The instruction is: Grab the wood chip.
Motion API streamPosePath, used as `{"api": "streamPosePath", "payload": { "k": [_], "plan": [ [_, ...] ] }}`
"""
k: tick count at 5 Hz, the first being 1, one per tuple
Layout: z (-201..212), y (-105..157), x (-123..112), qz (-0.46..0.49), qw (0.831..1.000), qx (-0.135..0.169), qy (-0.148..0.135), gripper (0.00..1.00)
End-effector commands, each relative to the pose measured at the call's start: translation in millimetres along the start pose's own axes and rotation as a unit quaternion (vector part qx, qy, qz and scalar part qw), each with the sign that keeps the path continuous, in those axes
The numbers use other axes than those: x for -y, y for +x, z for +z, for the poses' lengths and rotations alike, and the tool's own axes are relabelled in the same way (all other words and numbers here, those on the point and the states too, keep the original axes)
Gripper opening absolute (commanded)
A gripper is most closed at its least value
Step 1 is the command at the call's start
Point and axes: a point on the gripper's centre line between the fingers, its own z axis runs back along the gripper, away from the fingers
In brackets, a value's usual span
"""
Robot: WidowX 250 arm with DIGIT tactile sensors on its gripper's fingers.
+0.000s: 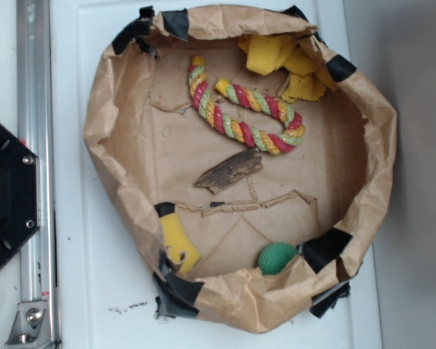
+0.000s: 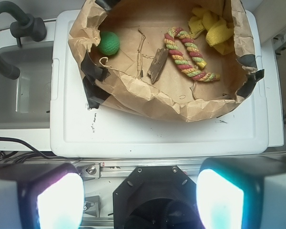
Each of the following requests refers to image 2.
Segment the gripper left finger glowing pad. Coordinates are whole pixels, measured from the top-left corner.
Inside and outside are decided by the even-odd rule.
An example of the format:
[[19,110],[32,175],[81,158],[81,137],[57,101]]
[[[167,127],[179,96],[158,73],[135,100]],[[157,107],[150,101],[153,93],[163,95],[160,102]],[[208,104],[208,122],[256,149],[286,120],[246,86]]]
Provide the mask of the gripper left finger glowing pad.
[[0,164],[0,229],[78,229],[83,205],[71,163]]

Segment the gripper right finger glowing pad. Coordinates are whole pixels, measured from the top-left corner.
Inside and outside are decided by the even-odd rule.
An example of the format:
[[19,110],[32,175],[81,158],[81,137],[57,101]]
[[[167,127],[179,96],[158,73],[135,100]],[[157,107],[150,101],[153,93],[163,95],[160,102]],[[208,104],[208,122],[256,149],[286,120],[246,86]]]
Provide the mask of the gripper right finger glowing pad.
[[206,229],[286,229],[286,156],[209,157],[196,184]]

